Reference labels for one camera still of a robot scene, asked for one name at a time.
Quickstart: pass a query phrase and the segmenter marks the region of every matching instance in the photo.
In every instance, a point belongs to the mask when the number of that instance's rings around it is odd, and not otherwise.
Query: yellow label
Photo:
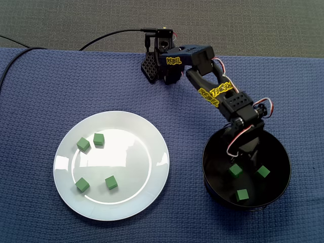
[[[219,101],[212,97],[210,93],[208,93],[204,88],[200,88],[198,92],[203,96],[206,100],[211,102],[212,105],[215,105],[218,108]]]
[[[213,95],[214,98],[216,98],[219,94],[229,91],[231,89],[233,89],[233,85],[231,84],[231,82],[226,82],[222,83],[217,88],[210,90],[210,93]]]
[[[167,57],[167,65],[182,64],[180,57]]]

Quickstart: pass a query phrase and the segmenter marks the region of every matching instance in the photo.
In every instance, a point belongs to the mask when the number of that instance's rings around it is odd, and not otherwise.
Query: green cube
[[[235,195],[237,201],[249,199],[248,191],[246,189],[237,190]]]
[[[233,164],[230,168],[229,168],[229,172],[232,175],[232,177],[237,178],[242,172],[243,170],[241,169],[240,166],[238,166],[237,164]]]
[[[103,134],[100,134],[100,133],[95,133],[95,135],[93,136],[93,143],[95,145],[103,145],[105,141],[105,138],[103,136]]]
[[[90,147],[90,142],[85,138],[80,138],[76,145],[80,150],[85,152]]]
[[[89,183],[85,179],[83,179],[83,177],[81,177],[80,180],[78,180],[75,185],[81,192],[84,192],[90,186]]]
[[[262,179],[266,178],[269,173],[270,171],[265,166],[261,166],[261,168],[256,172],[257,176]]]
[[[118,186],[115,176],[108,177],[107,179],[105,179],[105,181],[106,181],[106,185],[108,186],[109,190]]]

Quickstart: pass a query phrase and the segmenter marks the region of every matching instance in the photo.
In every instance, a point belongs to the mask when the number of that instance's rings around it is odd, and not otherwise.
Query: gray carpet
[[[115,30],[163,26],[176,45],[208,44],[217,55],[324,57],[323,0],[0,0],[0,33],[30,46],[78,50]],[[0,47],[18,45],[0,39]],[[144,52],[144,34],[87,50]]]

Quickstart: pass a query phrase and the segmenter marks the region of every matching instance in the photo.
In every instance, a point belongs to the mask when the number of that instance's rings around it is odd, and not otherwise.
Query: table
[[[0,73],[21,50],[0,49]],[[224,208],[204,188],[203,149],[226,120],[186,77],[151,85],[140,70],[143,58],[33,50],[14,63],[0,93],[0,242],[322,242],[324,59],[221,57],[241,90],[254,100],[271,97],[265,129],[292,162],[284,195],[251,213]],[[53,160],[75,124],[108,110],[133,112],[159,129],[170,173],[146,210],[97,222],[60,198]]]

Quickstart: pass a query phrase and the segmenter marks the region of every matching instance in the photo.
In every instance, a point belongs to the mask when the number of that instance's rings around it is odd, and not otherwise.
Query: white plate
[[[93,143],[102,133],[104,146]],[[90,142],[85,153],[76,143]],[[147,208],[162,191],[169,173],[169,152],[161,133],[148,120],[124,111],[92,115],[63,138],[54,160],[56,188],[70,208],[91,219],[111,221]],[[114,175],[118,187],[105,179]],[[75,182],[83,177],[90,187],[81,193]]]

